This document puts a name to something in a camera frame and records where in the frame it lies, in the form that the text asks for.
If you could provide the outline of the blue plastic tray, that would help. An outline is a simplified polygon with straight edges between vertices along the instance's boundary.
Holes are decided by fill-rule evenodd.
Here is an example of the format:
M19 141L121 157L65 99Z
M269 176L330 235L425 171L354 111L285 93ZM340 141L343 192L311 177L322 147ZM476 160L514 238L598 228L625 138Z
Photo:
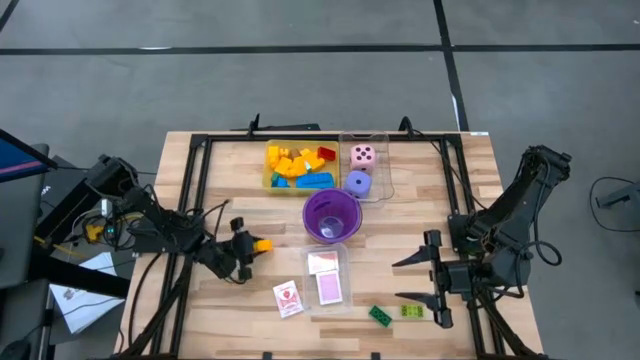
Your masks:
M299 189L326 189L334 188L334 177L329 172L308 173L296 179L295 186Z

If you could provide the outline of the frosted clear plastic bin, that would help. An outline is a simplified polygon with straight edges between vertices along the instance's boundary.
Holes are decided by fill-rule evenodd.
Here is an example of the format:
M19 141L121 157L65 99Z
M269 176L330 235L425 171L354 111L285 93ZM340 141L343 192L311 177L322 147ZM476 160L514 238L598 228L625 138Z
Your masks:
M339 257L339 274L343 301L336 304L321 305L319 301L316 274L311 275L307 266L307 254L310 252L337 251ZM350 284L350 261L347 248L343 244L317 245L306 247L301 252L304 275L302 277L302 303L310 316L341 315L351 311L353 306Z

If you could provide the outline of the purple plastic bucket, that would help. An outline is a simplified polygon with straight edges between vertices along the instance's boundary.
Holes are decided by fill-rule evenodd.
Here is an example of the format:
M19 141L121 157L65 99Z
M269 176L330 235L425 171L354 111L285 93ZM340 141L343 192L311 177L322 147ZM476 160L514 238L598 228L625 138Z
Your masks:
M360 229L363 216L359 201L336 188L318 190L306 200L302 211L308 234L322 244L343 243Z

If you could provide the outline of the white paper sheet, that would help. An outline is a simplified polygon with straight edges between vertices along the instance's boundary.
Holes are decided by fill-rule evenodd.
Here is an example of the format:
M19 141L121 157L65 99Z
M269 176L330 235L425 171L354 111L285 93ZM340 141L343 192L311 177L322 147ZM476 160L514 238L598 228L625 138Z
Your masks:
M102 252L80 264L81 267L115 275L115 265L108 252ZM58 305L71 334L89 327L114 307L124 302L122 298L88 292L52 284L49 289Z

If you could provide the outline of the dark green toy block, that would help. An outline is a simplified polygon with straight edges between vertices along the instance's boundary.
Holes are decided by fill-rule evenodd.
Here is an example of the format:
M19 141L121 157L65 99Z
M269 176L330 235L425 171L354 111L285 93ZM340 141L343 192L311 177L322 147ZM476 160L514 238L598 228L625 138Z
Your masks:
M369 310L369 316L379 325L388 328L392 323L392 318L383 309L374 305Z

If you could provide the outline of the yellow translucent tray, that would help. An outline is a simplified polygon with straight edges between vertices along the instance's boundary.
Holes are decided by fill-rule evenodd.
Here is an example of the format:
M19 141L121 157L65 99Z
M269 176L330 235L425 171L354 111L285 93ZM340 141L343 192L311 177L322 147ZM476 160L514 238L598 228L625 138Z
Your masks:
M263 174L262 174L262 186L265 190L267 190L271 194L275 195L291 195L291 196L306 196L311 194L314 191L320 189L299 189L295 186L296 179L298 178L288 178L279 174L280 177L286 178L289 184L289 188L273 188L271 186L271 175L275 172L274 169L270 167L267 160L267 150L269 146L278 146L280 148L280 158L287 157L290 159L294 159L291 156L291 149L296 148L300 151L300 153L304 149L309 149L311 151L316 151L321 146L330 148L336 151L336 160L335 161L325 161L325 165L319 169L318 171L308 172L308 173L320 173L320 172L329 172L333 175L335 181L336 188L340 184L340 159L339 159L339 145L335 141L311 141L311 140L284 140L284 139L275 139L269 140L265 145L264 152L264 166L263 166Z

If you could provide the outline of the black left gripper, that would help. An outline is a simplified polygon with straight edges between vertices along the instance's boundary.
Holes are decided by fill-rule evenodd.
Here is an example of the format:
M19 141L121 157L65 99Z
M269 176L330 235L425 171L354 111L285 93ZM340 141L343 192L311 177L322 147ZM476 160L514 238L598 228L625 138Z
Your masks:
M222 268L224 278L233 283L245 283L252 278L250 265L253 258L262 254L262 251L254 249L254 244L262 241L262 238L253 237L244 228L244 219L236 217L230 221L233 236L230 240L221 243L223 250Z

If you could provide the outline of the black case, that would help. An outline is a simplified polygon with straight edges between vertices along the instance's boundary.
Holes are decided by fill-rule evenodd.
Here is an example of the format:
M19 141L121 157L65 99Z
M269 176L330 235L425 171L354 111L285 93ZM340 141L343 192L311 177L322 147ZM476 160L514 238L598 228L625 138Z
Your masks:
M35 235L46 245L61 244L72 231L74 221L93 210L101 197L86 186L87 170L56 155L58 168L45 175L41 193L41 214Z

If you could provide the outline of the pink foam die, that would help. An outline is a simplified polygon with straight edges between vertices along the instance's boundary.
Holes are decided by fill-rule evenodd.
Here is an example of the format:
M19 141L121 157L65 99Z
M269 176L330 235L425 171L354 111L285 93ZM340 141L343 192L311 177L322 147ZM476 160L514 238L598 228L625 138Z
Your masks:
M357 144L350 149L350 168L371 174L376 166L377 155L370 144Z

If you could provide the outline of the clear acrylic bin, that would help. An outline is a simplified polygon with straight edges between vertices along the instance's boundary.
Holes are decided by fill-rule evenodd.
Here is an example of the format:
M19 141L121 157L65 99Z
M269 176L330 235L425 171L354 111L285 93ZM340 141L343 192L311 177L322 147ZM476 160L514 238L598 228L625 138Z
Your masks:
M394 187L391 178L389 157L389 136L385 132L343 132L338 137L340 146L340 174L341 188L348 174L353 171L350 168L350 149L357 144L370 144L377 155L376 166L371 174L372 187L365 199L358 199L361 203L377 203L389 200L394 195Z

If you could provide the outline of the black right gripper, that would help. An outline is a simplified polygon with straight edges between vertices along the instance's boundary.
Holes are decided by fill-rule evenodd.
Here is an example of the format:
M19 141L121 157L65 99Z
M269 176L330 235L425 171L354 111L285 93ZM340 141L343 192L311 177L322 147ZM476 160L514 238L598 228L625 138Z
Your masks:
M399 292L397 297L420 302L434 314L435 322L442 328L452 328L453 315L447 305L446 294L459 295L468 311L475 310L475 298L470 275L470 262L463 260L445 261L441 257L441 232L428 230L424 232L424 246L409 257L393 264L403 267L423 262L431 263L429 272L434 285L433 293Z

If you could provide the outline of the black aluminium table frame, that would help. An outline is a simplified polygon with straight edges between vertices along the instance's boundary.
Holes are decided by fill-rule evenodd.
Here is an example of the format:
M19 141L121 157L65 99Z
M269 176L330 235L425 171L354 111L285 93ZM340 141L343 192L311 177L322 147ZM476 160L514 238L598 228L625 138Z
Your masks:
M393 264L418 251L424 232L439 230L445 261L467 257L452 244L449 220L491 206L502 186L490 141L462 133L388 133L394 195L359 203L362 224L343 244L349 253L353 306L341 315L282 318L273 288L293 280L302 301L301 252L322 244L303 225L306 196L275 195L262 186L269 140L335 141L338 132L171 132L156 177L162 207L201 210L206 230L219 240L232 234L230 221L244 219L251 234L273 249L252 263L252 278L237 284L170 251L141 252L126 303L124 335L113 360L191 359L515 359L540 360L510 321L532 325L529 307L516 298L468 311L459 295L446 295L453 327L442 328L424 304L396 296L432 293L431 264ZM421 319L403 318L403 304L424 308ZM369 310L392 318L388 328Z

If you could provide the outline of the grey side table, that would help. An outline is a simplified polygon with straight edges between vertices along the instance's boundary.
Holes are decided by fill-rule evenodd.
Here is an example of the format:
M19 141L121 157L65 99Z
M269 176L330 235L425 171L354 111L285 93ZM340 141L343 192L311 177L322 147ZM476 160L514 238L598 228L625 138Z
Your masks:
M0 360L39 360L48 297L29 278L44 173L0 183Z

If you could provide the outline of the blue screen monitor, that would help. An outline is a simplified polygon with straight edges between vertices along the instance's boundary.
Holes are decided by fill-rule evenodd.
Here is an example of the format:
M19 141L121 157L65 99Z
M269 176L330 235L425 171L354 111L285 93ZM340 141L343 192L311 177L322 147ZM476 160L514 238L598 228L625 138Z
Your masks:
M0 183L57 168L58 164L47 155L0 129Z

